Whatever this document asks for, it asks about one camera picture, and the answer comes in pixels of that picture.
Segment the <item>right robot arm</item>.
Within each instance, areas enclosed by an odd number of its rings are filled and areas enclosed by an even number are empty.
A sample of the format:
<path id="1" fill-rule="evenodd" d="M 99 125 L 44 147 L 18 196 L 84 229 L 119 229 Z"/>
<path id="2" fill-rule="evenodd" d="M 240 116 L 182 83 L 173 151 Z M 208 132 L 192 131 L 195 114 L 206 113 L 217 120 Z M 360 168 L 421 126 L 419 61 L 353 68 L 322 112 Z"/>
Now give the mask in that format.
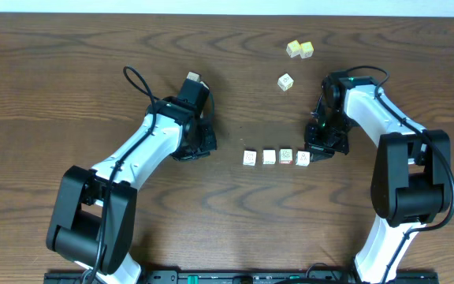
<path id="1" fill-rule="evenodd" d="M 390 283 L 417 234 L 439 230 L 454 215 L 450 139 L 411 120 L 386 96 L 383 82 L 332 72 L 304 134 L 310 161 L 349 152 L 348 133 L 360 127 L 377 148 L 370 184 L 376 213 L 344 281 Z"/>

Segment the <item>wooden block blue side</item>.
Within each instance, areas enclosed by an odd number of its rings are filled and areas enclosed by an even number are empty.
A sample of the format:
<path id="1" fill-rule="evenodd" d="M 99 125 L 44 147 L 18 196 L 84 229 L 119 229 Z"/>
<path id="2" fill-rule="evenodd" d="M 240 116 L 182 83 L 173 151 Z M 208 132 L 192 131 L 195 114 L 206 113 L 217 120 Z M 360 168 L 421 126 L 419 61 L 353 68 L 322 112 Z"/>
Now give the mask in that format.
<path id="1" fill-rule="evenodd" d="M 244 151 L 243 164 L 245 166 L 254 166 L 256 164 L 257 152 L 256 151 Z"/>

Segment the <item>wooden block yellow K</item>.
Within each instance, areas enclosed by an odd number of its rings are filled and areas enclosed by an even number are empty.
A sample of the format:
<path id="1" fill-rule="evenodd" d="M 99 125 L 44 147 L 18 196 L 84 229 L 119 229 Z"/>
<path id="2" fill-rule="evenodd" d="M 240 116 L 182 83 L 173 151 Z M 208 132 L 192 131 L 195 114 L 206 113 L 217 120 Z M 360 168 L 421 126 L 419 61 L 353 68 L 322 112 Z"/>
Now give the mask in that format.
<path id="1" fill-rule="evenodd" d="M 201 81 L 200 83 L 201 83 L 206 89 L 208 89 L 208 90 L 210 89 L 210 88 L 208 87 L 208 85 L 207 85 L 205 82 Z"/>

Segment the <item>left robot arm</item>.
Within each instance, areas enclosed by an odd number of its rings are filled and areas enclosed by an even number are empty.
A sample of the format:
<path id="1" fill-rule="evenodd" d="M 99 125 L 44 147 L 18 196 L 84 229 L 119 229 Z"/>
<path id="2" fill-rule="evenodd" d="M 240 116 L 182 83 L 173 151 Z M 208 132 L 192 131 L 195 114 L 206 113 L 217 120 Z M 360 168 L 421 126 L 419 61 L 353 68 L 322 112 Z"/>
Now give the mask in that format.
<path id="1" fill-rule="evenodd" d="M 152 103 L 141 126 L 91 169 L 63 175 L 47 231 L 47 248 L 84 268 L 78 283 L 136 283 L 141 266 L 130 256 L 139 190 L 168 156 L 208 156 L 216 137 L 204 105 L 165 98 Z"/>

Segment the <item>wooden block plain top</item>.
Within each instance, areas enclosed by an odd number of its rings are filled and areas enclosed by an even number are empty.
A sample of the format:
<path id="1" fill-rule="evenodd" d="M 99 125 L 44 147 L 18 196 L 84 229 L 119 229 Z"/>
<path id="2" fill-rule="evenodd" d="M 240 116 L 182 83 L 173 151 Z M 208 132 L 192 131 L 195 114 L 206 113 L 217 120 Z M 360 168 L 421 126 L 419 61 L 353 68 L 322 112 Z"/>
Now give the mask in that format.
<path id="1" fill-rule="evenodd" d="M 264 149 L 262 151 L 262 164 L 273 165 L 277 161 L 276 151 L 274 149 Z"/>

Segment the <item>wooden block red side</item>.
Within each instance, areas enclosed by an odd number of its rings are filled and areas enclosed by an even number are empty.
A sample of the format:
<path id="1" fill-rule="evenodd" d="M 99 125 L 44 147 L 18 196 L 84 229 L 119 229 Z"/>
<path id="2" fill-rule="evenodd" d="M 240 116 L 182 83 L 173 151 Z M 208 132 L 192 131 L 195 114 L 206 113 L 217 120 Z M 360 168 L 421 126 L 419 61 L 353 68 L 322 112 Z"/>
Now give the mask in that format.
<path id="1" fill-rule="evenodd" d="M 296 165 L 308 166 L 311 162 L 311 153 L 309 151 L 298 151 L 296 153 Z"/>

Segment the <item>wooden block soccer ball A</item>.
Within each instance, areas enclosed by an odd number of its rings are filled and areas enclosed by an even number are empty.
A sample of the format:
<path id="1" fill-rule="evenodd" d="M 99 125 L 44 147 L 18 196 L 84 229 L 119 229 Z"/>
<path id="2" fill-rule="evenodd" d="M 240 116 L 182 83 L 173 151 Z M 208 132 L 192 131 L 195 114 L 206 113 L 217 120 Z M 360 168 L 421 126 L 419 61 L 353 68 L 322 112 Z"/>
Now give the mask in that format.
<path id="1" fill-rule="evenodd" d="M 279 163 L 291 164 L 293 161 L 293 151 L 291 148 L 281 148 L 279 151 Z"/>

